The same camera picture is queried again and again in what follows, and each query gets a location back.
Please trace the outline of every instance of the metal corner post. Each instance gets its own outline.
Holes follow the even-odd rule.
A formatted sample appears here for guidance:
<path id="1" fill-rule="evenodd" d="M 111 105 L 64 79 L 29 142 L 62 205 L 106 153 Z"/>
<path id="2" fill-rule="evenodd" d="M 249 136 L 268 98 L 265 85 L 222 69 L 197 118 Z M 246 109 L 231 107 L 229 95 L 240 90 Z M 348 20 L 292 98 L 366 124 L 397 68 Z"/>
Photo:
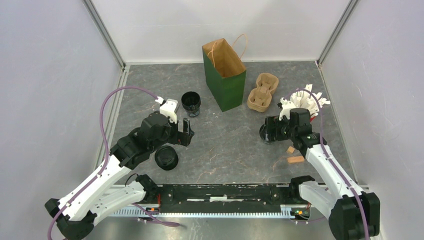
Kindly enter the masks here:
<path id="1" fill-rule="evenodd" d="M 107 45 L 109 46 L 110 50 L 112 51 L 112 54 L 117 61 L 117 63 L 120 65 L 122 69 L 124 69 L 126 63 L 124 59 L 121 57 L 121 54 L 119 53 L 114 41 L 112 40 L 111 36 L 109 35 L 108 30 L 105 27 L 105 24 L 102 21 L 102 18 L 100 17 L 99 13 L 96 10 L 96 7 L 93 4 L 92 0 L 82 0 L 84 2 L 85 7 L 87 8 L 88 12 L 90 13 L 91 17 L 94 20 L 95 25 L 97 26 L 98 30 L 100 31 L 100 34 L 103 36 L 104 40 L 106 41 Z"/>
<path id="2" fill-rule="evenodd" d="M 340 32 L 343 30 L 346 22 L 348 21 L 349 17 L 351 16 L 352 12 L 354 11 L 359 1 L 360 0 L 350 0 L 349 3 L 347 4 L 347 7 L 344 9 L 344 12 L 340 17 L 340 20 L 338 20 L 338 23 L 335 26 L 333 32 L 331 33 L 331 36 L 328 39 L 327 44 L 324 47 L 324 50 L 322 50 L 321 55 L 319 55 L 319 58 L 316 61 L 319 68 L 321 67 L 321 64 L 323 64 L 324 60 L 329 54 L 330 49 L 333 47 L 334 43 L 339 37 Z"/>

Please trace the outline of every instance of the black cup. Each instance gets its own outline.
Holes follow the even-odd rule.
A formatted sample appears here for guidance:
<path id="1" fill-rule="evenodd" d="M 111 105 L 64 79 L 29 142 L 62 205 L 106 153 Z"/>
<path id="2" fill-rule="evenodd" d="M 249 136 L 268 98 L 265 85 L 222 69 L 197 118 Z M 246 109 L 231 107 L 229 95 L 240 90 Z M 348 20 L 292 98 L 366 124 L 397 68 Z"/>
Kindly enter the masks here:
<path id="1" fill-rule="evenodd" d="M 197 117 L 200 113 L 200 96 L 197 92 L 188 91 L 181 97 L 181 105 L 191 118 Z"/>

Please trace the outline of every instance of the gray marble tabletop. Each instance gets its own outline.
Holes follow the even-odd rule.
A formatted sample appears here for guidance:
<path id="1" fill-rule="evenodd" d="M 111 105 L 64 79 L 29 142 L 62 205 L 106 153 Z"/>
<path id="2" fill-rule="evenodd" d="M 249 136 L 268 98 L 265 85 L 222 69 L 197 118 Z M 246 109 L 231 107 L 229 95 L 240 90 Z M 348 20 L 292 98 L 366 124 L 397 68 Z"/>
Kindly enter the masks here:
<path id="1" fill-rule="evenodd" d="M 313 84 L 312 91 L 324 92 L 324 83 L 314 62 L 246 62 L 246 82 L 243 104 L 222 112 L 205 81 L 202 63 L 132 65 L 127 86 L 139 86 L 156 93 L 164 99 L 180 101 L 188 91 L 201 97 L 200 115 L 190 118 L 195 136 L 188 147 L 173 146 L 179 163 L 170 171 L 156 165 L 154 154 L 133 172 L 148 174 L 157 184 L 224 184 L 224 183 L 289 183 L 293 177 L 311 175 L 322 182 L 318 172 L 307 161 L 288 164 L 287 157 L 300 156 L 286 153 L 290 141 L 265 144 L 259 137 L 259 128 L 266 116 L 278 115 L 279 99 L 296 88 Z M 256 87 L 260 73 L 271 73 L 279 78 L 272 96 L 270 108 L 263 113 L 248 108 L 246 101 L 250 91 Z M 114 130 L 112 144 L 139 127 L 142 120 L 159 105 L 153 99 L 134 89 L 125 90 Z M 341 166 L 353 178 L 353 169 L 347 157 L 340 131 L 331 106 L 322 111 L 324 137 Z M 180 106 L 178 119 L 187 118 Z M 320 129 L 319 116 L 312 122 L 313 130 Z M 127 177 L 117 183 L 123 184 Z"/>

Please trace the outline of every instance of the robotic arm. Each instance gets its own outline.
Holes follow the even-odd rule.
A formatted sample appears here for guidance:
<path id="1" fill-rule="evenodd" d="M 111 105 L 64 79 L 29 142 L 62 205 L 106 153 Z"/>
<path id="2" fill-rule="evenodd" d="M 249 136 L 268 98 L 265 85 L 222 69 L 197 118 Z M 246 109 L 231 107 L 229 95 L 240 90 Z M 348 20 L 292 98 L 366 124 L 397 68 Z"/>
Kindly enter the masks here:
<path id="1" fill-rule="evenodd" d="M 187 118 L 183 119 L 183 132 L 178 131 L 177 109 L 178 102 L 168 99 L 162 103 L 159 111 L 146 117 L 140 127 L 120 138 L 110 150 L 109 163 L 103 173 L 72 204 L 67 203 L 69 199 L 97 175 L 104 163 L 68 195 L 46 202 L 44 206 L 52 218 L 67 205 L 56 222 L 68 240 L 81 240 L 110 214 L 129 204 L 150 201 L 157 196 L 158 186 L 147 175 L 140 175 L 126 187 L 102 197 L 117 180 L 148 160 L 150 154 L 163 144 L 190 144 L 195 133 Z"/>
<path id="2" fill-rule="evenodd" d="M 318 171 L 328 187 L 325 191 L 311 176 L 293 178 L 290 182 L 294 198 L 303 199 L 314 205 L 327 219 L 337 240 L 360 239 L 364 237 L 364 227 L 359 210 L 362 204 L 365 211 L 369 236 L 380 232 L 380 200 L 373 192 L 366 193 L 343 170 L 334 158 L 330 147 L 320 134 L 312 131 L 310 112 L 304 108 L 293 108 L 280 116 L 269 116 L 260 128 L 260 137 L 266 143 L 291 140 L 294 148 Z M 355 199 L 353 188 L 361 200 Z"/>

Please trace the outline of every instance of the black wire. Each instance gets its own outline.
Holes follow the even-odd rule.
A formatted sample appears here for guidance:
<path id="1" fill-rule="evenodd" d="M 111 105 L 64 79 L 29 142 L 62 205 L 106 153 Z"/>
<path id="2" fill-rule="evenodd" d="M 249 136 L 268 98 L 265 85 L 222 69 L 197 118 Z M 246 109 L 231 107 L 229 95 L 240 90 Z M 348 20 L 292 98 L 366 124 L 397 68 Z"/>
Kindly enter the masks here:
<path id="1" fill-rule="evenodd" d="M 132 176 L 134 176 L 134 175 L 137 175 L 137 177 L 139 176 L 139 174 L 138 174 L 138 173 L 133 173 L 133 174 L 131 174 L 131 175 L 128 177 L 128 179 L 125 181 L 125 187 L 127 186 L 128 180 L 130 180 L 130 178 L 131 178 Z"/>

